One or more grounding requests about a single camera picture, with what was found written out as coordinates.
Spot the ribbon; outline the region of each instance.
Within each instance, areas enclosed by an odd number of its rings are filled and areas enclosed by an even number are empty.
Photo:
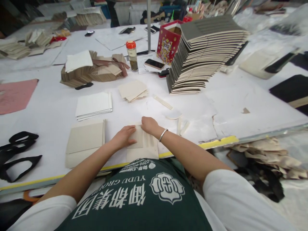
[[[103,65],[103,66],[109,66],[109,63],[113,63],[113,64],[118,64],[119,68],[121,69],[123,76],[126,77],[127,76],[127,71],[126,69],[129,69],[129,65],[127,65],[126,63],[123,62],[119,62],[117,61],[116,58],[112,58],[114,61],[107,61],[107,60],[98,60],[98,59],[92,59],[92,62],[96,65]]]

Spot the decorated box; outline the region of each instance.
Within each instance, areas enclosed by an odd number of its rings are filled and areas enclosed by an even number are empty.
[[[160,26],[157,46],[157,57],[164,63],[171,64],[181,38],[181,26],[183,22],[176,20]]]

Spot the stack of cardboard pieces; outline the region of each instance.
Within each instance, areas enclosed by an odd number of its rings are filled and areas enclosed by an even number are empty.
[[[111,92],[101,92],[78,98],[76,108],[78,121],[93,118],[107,112],[112,112]]]
[[[72,126],[65,155],[65,167],[74,168],[105,144],[107,120],[86,120]]]
[[[136,131],[130,136],[137,143],[127,147],[126,162],[133,162],[139,158],[158,159],[157,139],[143,131],[139,125],[136,125]]]
[[[105,61],[113,61],[113,58],[115,58],[119,62],[126,63],[126,60],[123,56],[123,54],[114,54],[112,57],[104,57],[104,56],[97,56],[96,59],[98,60],[105,60]],[[109,64],[109,66],[98,66],[91,71],[89,74],[90,78],[94,81],[98,82],[109,82],[114,81],[118,77],[123,76],[123,72],[121,71],[118,64]]]
[[[170,94],[199,93],[247,41],[249,32],[230,15],[181,24],[182,35],[167,85]]]
[[[50,44],[53,35],[44,29],[29,31],[26,34],[25,45],[31,49],[29,56],[41,55],[47,49],[59,47],[62,41],[55,41]]]
[[[118,86],[120,95],[128,102],[132,102],[137,98],[143,98],[148,95],[147,86],[139,80],[131,81]]]
[[[21,59],[30,54],[29,47],[17,42],[16,38],[0,39],[0,54],[11,59]]]
[[[89,74],[94,70],[92,59],[96,59],[97,52],[82,51],[75,55],[68,55],[65,66],[61,70],[60,83],[76,88],[92,81]]]
[[[112,57],[97,56],[97,52],[85,50],[75,55],[68,55],[65,66],[61,70],[60,83],[76,88],[92,81],[108,82],[123,76],[117,63],[108,66],[93,64],[92,59],[126,63],[123,54],[114,54]]]
[[[76,10],[75,19],[79,26],[100,25],[107,21],[102,9],[98,7],[90,7]]]

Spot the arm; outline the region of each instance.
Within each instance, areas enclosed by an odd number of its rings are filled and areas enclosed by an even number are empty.
[[[165,130],[151,117],[142,117],[141,128],[156,139],[159,139]],[[208,151],[172,132],[166,131],[161,142],[183,164],[185,169],[200,182],[204,182],[206,176],[216,169],[233,171]]]
[[[66,174],[38,202],[55,196],[68,195],[78,203],[109,158],[123,147],[136,143],[136,140],[128,139],[135,131],[135,125],[122,128],[111,141]]]

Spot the smartphone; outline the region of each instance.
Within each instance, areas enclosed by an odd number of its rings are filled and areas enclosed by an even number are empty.
[[[147,61],[145,61],[144,65],[148,65],[148,66],[151,66],[151,67],[154,67],[158,70],[161,70],[163,67],[164,67],[164,64],[160,63],[160,62],[157,62],[153,59],[148,59]]]
[[[151,28],[151,34],[155,34],[155,33],[156,33],[156,30]]]
[[[93,31],[93,30],[90,30],[90,31],[88,31],[88,32],[85,34],[85,36],[86,36],[86,37],[90,37],[92,34],[94,34],[94,31]]]
[[[156,30],[156,31],[159,31],[160,29],[156,26],[151,26],[152,29]]]

